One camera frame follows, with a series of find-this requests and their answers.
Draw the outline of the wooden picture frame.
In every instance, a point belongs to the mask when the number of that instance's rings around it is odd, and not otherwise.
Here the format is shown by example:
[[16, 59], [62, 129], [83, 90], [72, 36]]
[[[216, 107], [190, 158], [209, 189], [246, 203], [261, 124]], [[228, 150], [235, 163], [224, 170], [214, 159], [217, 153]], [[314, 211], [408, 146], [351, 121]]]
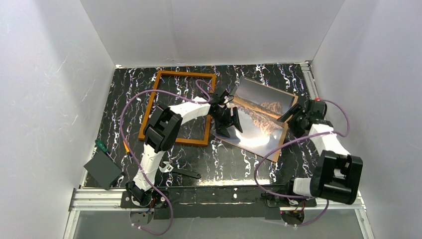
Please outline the wooden picture frame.
[[[160, 79], [163, 75], [167, 76], [174, 76], [174, 77], [193, 77], [193, 78], [210, 78], [211, 79], [211, 91], [215, 90], [216, 85], [216, 74], [208, 74], [208, 73], [196, 73], [196, 72], [177, 72], [177, 71], [165, 71], [160, 70], [157, 72], [156, 75], [156, 81], [153, 85], [154, 90], [158, 90]], [[143, 133], [143, 130], [146, 127], [147, 121], [149, 119], [150, 113], [152, 111], [154, 99], [156, 97], [156, 93], [152, 93], [149, 97], [149, 101], [147, 104], [147, 108], [145, 111], [145, 115], [142, 119], [141, 128], [139, 131], [138, 139], [144, 140], [145, 135]], [[186, 145], [194, 145], [194, 146], [207, 146], [209, 143], [209, 136], [210, 136], [210, 129], [211, 129], [211, 116], [207, 116], [206, 118], [206, 124], [205, 124], [205, 133], [204, 138], [199, 139], [187, 139], [187, 138], [176, 138], [176, 143], [178, 144], [186, 144]]]

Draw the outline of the yellow handled screwdriver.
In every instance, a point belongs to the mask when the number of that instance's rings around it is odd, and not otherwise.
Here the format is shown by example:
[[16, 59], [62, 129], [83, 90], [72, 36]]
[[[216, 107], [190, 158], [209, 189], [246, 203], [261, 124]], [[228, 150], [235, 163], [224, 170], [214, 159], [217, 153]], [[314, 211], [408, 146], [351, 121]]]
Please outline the yellow handled screwdriver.
[[124, 144], [126, 155], [127, 155], [128, 159], [129, 159], [130, 163], [132, 164], [133, 163], [133, 158], [132, 158], [132, 155], [130, 153], [128, 144], [125, 141], [123, 142], [123, 144]]

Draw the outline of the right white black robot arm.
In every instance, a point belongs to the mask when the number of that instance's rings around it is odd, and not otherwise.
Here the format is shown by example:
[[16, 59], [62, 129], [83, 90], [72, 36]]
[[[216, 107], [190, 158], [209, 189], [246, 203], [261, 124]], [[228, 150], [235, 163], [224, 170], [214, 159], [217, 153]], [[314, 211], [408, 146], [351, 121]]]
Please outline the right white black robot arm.
[[309, 100], [305, 107], [296, 103], [277, 119], [286, 123], [296, 138], [310, 139], [319, 155], [312, 176], [292, 179], [290, 193], [351, 205], [357, 197], [363, 161], [341, 145], [341, 134], [326, 120], [328, 102]]

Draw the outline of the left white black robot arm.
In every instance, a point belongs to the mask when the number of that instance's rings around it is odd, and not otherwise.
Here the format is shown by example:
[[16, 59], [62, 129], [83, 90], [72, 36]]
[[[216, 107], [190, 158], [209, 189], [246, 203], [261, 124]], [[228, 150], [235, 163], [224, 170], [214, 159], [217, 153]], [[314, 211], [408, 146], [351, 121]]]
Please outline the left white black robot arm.
[[211, 116], [215, 132], [230, 137], [228, 128], [234, 126], [242, 132], [237, 107], [230, 106], [233, 99], [226, 90], [204, 93], [204, 97], [184, 98], [178, 105], [159, 105], [149, 116], [143, 130], [144, 152], [138, 163], [138, 172], [126, 190], [139, 204], [145, 204], [147, 192], [154, 188], [155, 175], [164, 155], [175, 143], [181, 125], [198, 117]]

